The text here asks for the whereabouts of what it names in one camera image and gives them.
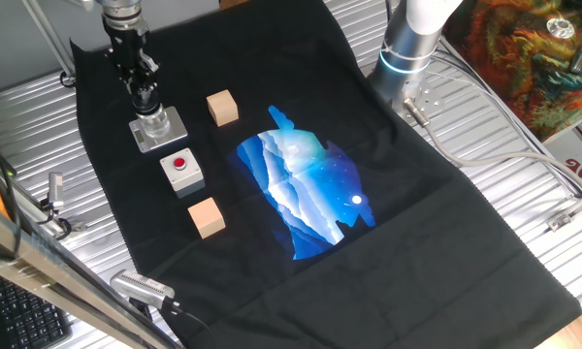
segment white box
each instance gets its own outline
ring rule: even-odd
[[[205,188],[203,172],[189,148],[169,155],[159,163],[179,198]]]

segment keyboard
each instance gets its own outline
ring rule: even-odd
[[[63,310],[2,277],[0,312],[11,349],[44,349],[71,335]]]

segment printed graphic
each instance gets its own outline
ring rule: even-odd
[[[344,152],[330,142],[324,149],[314,134],[295,130],[275,107],[270,115],[279,129],[245,140],[237,155],[289,228],[293,259],[318,255],[339,243],[344,235],[337,222],[351,227],[361,216],[373,227],[358,171]]]

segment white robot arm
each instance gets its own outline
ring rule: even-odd
[[[401,0],[393,12],[375,70],[373,88],[403,114],[404,100],[420,93],[420,81],[446,20],[462,0]]]

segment black cloth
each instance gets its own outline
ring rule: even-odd
[[[376,97],[320,0],[254,0],[150,36],[159,93],[188,138],[141,154],[103,52],[73,46],[78,120],[139,272],[173,287],[219,348],[532,348],[580,307],[477,189]],[[240,119],[216,127],[229,89]],[[286,226],[228,157],[275,129],[274,105],[353,160],[376,226],[340,225],[329,251],[293,261]],[[206,188],[177,199],[159,159],[189,146]],[[201,240],[186,209],[213,197],[226,229]],[[209,347],[165,315],[184,344]]]

